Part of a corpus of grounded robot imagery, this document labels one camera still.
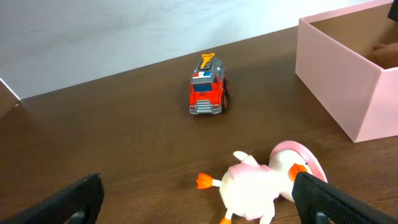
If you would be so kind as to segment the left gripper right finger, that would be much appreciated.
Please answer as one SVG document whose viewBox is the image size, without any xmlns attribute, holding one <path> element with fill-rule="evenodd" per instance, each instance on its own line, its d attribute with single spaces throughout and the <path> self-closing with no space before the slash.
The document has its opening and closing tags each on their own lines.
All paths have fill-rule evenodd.
<svg viewBox="0 0 398 224">
<path fill-rule="evenodd" d="M 397 224 L 397 219 L 307 173 L 296 175 L 292 190 L 302 224 Z"/>
</svg>

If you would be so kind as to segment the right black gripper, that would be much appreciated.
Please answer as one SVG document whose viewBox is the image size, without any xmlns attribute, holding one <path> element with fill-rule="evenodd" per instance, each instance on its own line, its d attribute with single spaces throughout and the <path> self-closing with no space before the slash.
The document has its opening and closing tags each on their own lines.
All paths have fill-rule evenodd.
<svg viewBox="0 0 398 224">
<path fill-rule="evenodd" d="M 389 19 L 398 22 L 398 0 L 393 0 L 387 16 Z"/>
</svg>

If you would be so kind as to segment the white pink toy duck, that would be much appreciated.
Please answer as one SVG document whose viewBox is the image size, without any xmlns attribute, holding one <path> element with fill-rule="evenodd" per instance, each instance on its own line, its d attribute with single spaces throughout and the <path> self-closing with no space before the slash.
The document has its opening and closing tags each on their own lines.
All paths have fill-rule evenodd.
<svg viewBox="0 0 398 224">
<path fill-rule="evenodd" d="M 226 207 L 221 224 L 231 224 L 233 215 L 270 223 L 275 215 L 274 200 L 283 196 L 293 202 L 293 186 L 299 172 L 326 182 L 326 175 L 312 152 L 296 141 L 283 141 L 271 151 L 268 165 L 243 151 L 233 152 L 239 163 L 228 167 L 222 179 L 199 173 L 198 189 L 219 188 Z"/>
</svg>

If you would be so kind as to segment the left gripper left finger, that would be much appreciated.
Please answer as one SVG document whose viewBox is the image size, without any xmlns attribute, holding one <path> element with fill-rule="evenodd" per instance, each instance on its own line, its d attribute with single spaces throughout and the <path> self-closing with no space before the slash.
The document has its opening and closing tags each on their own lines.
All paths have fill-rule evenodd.
<svg viewBox="0 0 398 224">
<path fill-rule="evenodd" d="M 95 224 L 104 200 L 99 174 L 90 174 L 1 224 Z"/>
</svg>

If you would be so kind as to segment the pink cardboard box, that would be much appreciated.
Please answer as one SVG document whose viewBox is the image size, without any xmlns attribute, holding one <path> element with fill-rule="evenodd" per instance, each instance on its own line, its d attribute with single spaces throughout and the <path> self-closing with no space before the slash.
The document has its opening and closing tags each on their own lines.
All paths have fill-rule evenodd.
<svg viewBox="0 0 398 224">
<path fill-rule="evenodd" d="M 353 142 L 397 135 L 397 68 L 368 60 L 376 44 L 397 41 L 393 0 L 303 17 L 295 72 Z"/>
</svg>

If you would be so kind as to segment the brown plush toy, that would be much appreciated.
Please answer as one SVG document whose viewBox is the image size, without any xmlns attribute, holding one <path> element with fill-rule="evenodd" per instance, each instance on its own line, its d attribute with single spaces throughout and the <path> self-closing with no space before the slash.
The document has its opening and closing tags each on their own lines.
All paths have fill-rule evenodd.
<svg viewBox="0 0 398 224">
<path fill-rule="evenodd" d="M 397 42 L 391 44 L 377 44 L 373 47 L 367 59 L 384 69 L 397 67 L 397 45 Z"/>
</svg>

